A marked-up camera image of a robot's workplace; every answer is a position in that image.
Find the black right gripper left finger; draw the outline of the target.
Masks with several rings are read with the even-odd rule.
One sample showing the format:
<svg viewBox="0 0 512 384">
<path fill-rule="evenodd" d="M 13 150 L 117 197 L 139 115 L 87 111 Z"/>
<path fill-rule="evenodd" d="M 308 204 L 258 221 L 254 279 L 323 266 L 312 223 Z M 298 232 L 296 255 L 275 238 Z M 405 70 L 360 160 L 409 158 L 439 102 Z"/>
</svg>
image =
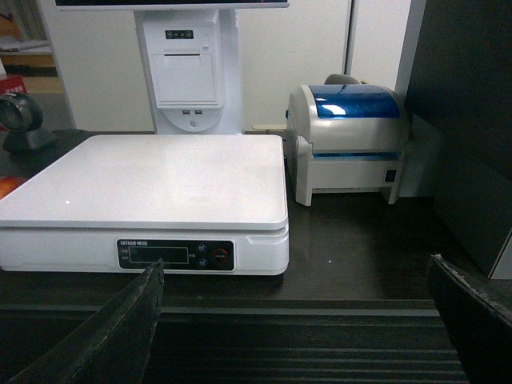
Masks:
<svg viewBox="0 0 512 384">
<path fill-rule="evenodd" d="M 9 382 L 141 383 L 163 287 L 163 261 L 158 260 Z"/>
</svg>

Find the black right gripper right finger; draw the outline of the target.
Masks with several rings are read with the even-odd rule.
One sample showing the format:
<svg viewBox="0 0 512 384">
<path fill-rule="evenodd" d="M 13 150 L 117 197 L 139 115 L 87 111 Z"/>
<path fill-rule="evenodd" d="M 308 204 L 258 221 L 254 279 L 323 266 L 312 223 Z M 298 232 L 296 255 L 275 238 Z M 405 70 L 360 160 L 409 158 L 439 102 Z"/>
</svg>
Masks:
<svg viewBox="0 0 512 384">
<path fill-rule="evenodd" d="M 511 382 L 511 297 L 445 260 L 430 257 L 427 284 L 470 383 Z"/>
</svg>

